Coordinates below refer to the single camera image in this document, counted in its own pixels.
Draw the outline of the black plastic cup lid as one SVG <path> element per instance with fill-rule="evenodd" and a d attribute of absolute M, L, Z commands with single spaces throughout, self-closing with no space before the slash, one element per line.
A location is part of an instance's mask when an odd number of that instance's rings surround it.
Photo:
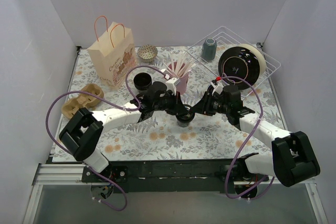
<path fill-rule="evenodd" d="M 190 118 L 195 116 L 194 112 L 191 112 L 191 106 L 188 104 L 184 104 L 184 110 L 179 114 L 179 117 Z"/>

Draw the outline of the dark translucent printed cup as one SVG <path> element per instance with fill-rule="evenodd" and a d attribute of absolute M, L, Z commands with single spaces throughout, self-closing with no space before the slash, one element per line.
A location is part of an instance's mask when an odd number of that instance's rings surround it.
<path fill-rule="evenodd" d="M 195 116 L 190 117 L 190 118 L 185 118 L 185 117 L 179 117 L 178 115 L 176 116 L 177 119 L 177 124 L 180 127 L 187 127 L 189 126 L 190 122 L 194 120 Z"/>

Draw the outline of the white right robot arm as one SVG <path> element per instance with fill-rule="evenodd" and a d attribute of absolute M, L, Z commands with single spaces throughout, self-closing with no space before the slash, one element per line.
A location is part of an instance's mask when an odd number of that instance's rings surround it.
<path fill-rule="evenodd" d="M 251 134 L 271 150 L 271 156 L 254 154 L 245 158 L 245 163 L 237 168 L 242 180 L 263 174 L 274 176 L 282 185 L 291 187 L 321 172 L 308 136 L 262 120 L 259 114 L 243 105 L 236 86 L 225 86 L 221 93 L 209 89 L 190 112 L 208 116 L 224 114 L 231 125 Z"/>

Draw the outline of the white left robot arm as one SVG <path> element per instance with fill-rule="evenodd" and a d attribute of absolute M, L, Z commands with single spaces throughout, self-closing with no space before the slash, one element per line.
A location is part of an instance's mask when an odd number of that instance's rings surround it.
<path fill-rule="evenodd" d="M 79 109 L 59 134 L 59 139 L 78 162 L 93 170 L 100 182 L 111 178 L 109 160 L 97 148 L 101 134 L 127 124 L 149 119 L 155 111 L 165 111 L 179 120 L 189 118 L 190 110 L 182 103 L 180 93 L 167 89 L 166 84 L 154 82 L 121 108 L 102 111 Z"/>

